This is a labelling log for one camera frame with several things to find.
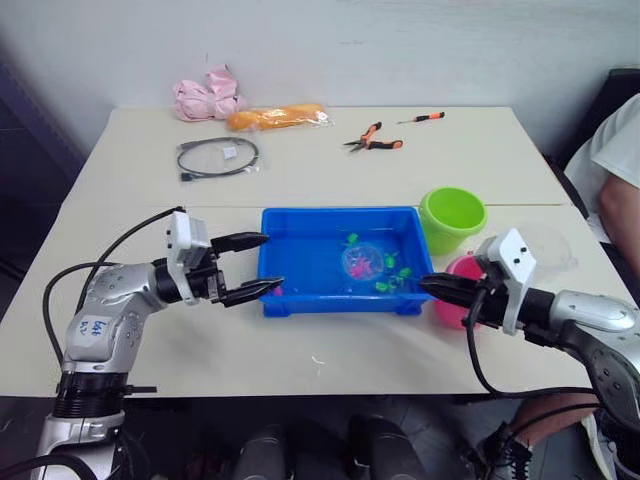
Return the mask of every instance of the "screwdriver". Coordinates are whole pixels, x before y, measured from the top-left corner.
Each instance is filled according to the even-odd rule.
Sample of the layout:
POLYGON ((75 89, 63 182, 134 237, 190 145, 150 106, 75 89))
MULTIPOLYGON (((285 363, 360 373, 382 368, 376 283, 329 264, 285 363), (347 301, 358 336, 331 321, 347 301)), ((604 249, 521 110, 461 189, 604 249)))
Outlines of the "screwdriver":
POLYGON ((411 120, 405 120, 404 122, 398 122, 398 124, 401 124, 401 123, 412 123, 412 122, 424 122, 425 120, 435 120, 437 118, 444 118, 444 112, 430 113, 429 115, 419 115, 417 117, 412 118, 411 120))

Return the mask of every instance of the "blue plastic tray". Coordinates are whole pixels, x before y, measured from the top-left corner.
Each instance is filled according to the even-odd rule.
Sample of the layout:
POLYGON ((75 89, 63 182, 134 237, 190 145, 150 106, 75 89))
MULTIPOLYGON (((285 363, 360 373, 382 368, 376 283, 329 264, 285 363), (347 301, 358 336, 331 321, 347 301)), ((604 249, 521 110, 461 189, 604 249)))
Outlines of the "blue plastic tray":
POLYGON ((414 208, 269 208, 262 213, 262 232, 271 238, 260 248, 258 276, 285 277, 281 290, 261 298, 266 317, 305 312, 418 315, 431 298, 418 285, 433 267, 414 208), (351 246, 392 255, 395 267, 385 267, 372 279, 354 279, 343 258, 352 233, 358 240, 351 246), (377 283, 397 278, 405 267, 411 274, 401 285, 392 292, 378 291, 377 283))

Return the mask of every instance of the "pliers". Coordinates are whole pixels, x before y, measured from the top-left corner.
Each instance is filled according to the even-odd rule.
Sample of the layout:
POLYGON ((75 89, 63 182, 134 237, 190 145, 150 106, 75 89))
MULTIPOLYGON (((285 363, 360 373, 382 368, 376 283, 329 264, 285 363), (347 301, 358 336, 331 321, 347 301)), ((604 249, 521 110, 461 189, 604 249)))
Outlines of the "pliers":
POLYGON ((374 142, 371 140, 373 134, 377 130, 382 128, 382 122, 374 123, 369 127, 364 135, 360 136, 360 140, 354 140, 353 142, 347 142, 344 145, 355 145, 350 152, 355 152, 361 148, 371 150, 372 148, 381 148, 383 150, 393 150, 395 148, 402 148, 402 140, 394 140, 393 142, 374 142))

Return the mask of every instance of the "person's arm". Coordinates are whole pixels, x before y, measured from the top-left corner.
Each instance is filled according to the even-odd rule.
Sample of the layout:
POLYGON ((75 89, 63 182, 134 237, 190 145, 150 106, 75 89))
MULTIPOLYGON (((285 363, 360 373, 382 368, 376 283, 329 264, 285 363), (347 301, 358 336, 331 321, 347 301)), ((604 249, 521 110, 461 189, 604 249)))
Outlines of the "person's arm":
POLYGON ((613 174, 598 195, 607 235, 640 278, 640 189, 613 174))

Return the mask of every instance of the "person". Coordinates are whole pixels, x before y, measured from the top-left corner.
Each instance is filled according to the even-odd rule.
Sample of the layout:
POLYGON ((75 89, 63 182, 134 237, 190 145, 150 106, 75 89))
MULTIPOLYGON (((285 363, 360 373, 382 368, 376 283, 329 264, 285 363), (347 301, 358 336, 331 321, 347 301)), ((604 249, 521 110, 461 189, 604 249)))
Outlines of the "person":
MULTIPOLYGON (((584 202, 587 222, 621 278, 640 304, 640 94, 627 100, 600 124, 591 139, 574 154, 565 174, 584 202)), ((593 412, 581 409, 555 415, 505 440, 534 417, 557 408, 597 403, 591 394, 553 394, 527 399, 511 423, 481 442, 481 453, 495 479, 529 478, 533 448, 540 441, 578 423, 593 412)))

